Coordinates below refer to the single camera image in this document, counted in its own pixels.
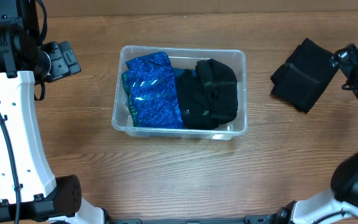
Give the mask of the sparkly blue sequin garment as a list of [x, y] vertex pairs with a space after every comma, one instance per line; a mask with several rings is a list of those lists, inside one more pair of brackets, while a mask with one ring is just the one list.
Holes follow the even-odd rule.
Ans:
[[175, 73], [165, 52], [126, 62], [122, 75], [133, 125], [138, 128], [183, 129]]

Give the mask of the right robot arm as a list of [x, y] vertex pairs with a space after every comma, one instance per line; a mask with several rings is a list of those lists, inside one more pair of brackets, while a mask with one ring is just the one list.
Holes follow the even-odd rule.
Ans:
[[[272, 75], [272, 94], [307, 113], [338, 70], [347, 78], [342, 89], [358, 99], [358, 48], [349, 44], [331, 53], [305, 39]], [[334, 223], [352, 217], [358, 219], [358, 153], [337, 167], [329, 189], [307, 200], [292, 201], [274, 214], [244, 221]]]

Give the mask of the black taped garment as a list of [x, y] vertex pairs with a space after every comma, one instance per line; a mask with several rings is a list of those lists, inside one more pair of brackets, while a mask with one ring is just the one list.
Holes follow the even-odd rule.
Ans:
[[237, 78], [234, 71], [211, 58], [197, 61], [196, 72], [211, 107], [211, 118], [218, 124], [234, 121], [238, 111]]

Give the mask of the blue denim jeans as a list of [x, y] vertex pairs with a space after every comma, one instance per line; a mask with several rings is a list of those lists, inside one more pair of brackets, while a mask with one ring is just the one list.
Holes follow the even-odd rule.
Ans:
[[196, 78], [198, 76], [195, 69], [173, 68], [173, 71], [176, 77], [187, 76]]

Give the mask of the small black garment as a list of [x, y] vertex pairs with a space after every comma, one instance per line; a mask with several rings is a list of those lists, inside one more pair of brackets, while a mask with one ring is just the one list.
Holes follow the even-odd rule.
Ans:
[[175, 77], [178, 105], [185, 128], [213, 130], [219, 124], [211, 118], [210, 103], [204, 86], [197, 76]]

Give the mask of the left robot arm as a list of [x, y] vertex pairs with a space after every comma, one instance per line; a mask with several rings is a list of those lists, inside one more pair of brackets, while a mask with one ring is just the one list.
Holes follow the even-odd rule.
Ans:
[[0, 223], [109, 223], [87, 202], [75, 175], [55, 177], [35, 112], [44, 87], [81, 68], [69, 42], [45, 43], [41, 0], [0, 1]]

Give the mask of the large black garment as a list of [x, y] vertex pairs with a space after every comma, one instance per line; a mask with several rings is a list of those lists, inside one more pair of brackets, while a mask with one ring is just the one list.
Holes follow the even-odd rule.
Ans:
[[271, 94], [308, 113], [338, 70], [334, 54], [306, 38], [270, 77]]

